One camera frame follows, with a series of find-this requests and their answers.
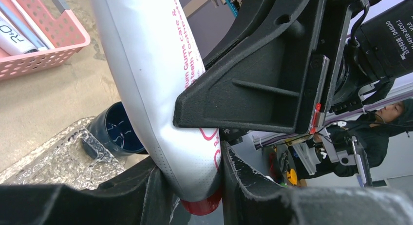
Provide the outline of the white toothpaste black cap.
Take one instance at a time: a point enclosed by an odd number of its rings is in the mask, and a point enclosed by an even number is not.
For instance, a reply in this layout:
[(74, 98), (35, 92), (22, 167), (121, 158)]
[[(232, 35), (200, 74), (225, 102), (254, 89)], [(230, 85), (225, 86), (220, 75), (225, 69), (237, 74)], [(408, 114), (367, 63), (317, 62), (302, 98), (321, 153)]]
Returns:
[(38, 51), (34, 44), (3, 18), (0, 18), (0, 47), (11, 56)]

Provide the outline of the clear acrylic holder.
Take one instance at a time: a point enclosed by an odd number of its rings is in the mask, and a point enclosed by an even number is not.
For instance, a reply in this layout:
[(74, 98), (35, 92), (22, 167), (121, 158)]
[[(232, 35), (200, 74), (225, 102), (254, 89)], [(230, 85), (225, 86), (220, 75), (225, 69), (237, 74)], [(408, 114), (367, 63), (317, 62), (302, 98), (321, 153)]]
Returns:
[(82, 118), (0, 174), (0, 184), (66, 184), (96, 189), (125, 171), (125, 159), (114, 157), (86, 129), (92, 117)]

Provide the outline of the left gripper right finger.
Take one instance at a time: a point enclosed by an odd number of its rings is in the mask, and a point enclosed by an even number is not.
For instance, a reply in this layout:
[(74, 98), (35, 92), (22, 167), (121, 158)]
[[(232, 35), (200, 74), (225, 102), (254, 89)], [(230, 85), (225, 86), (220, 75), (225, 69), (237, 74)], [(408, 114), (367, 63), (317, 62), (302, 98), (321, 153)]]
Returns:
[(282, 187), (221, 143), (226, 225), (410, 225), (413, 197), (391, 188)]

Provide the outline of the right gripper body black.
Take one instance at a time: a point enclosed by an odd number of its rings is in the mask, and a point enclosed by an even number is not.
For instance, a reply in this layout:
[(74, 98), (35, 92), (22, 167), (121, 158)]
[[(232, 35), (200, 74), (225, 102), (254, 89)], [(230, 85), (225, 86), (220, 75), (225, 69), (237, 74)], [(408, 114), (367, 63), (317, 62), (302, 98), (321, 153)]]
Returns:
[(413, 0), (328, 0), (318, 50), (329, 59), (323, 112), (383, 100), (413, 71)]

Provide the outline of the pink plastic basket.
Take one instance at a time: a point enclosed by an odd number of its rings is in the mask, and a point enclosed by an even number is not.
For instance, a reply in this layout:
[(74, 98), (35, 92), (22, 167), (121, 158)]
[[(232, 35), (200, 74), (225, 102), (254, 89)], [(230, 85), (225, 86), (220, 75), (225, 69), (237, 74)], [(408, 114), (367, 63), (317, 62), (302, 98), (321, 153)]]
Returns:
[(0, 17), (37, 47), (34, 53), (10, 56), (0, 51), (0, 79), (62, 65), (91, 39), (66, 0), (51, 0), (60, 12), (54, 18), (42, 0), (0, 0)]

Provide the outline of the dark blue mug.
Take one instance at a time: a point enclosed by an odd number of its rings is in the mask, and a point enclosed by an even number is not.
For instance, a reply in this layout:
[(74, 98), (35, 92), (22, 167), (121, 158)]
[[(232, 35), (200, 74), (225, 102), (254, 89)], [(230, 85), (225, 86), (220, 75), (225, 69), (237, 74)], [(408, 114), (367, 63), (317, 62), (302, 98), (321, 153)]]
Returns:
[(86, 129), (114, 157), (147, 154), (135, 134), (122, 102), (116, 102), (95, 117)]

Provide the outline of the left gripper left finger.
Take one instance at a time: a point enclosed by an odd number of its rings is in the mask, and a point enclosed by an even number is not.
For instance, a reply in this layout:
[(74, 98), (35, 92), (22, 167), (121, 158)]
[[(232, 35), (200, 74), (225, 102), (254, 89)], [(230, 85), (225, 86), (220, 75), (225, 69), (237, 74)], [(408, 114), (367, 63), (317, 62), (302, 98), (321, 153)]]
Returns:
[(167, 225), (171, 189), (151, 158), (94, 190), (66, 185), (0, 188), (3, 225)]

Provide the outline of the white toothpaste red cap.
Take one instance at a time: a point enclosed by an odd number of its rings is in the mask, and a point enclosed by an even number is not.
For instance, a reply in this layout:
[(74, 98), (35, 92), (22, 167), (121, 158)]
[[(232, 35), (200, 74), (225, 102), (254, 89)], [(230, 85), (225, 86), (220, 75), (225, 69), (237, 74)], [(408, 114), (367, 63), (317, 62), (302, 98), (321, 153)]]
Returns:
[(179, 0), (90, 0), (128, 119), (184, 208), (203, 216), (222, 198), (218, 129), (173, 124), (177, 97), (205, 72)]

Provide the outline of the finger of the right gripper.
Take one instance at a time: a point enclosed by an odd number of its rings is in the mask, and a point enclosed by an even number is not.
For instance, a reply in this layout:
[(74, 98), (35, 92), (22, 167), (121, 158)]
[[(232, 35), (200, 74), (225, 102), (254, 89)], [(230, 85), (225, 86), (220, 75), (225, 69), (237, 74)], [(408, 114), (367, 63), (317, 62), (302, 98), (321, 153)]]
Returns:
[(327, 0), (243, 0), (206, 72), (182, 92), (173, 124), (306, 133), (315, 96), (305, 96)]

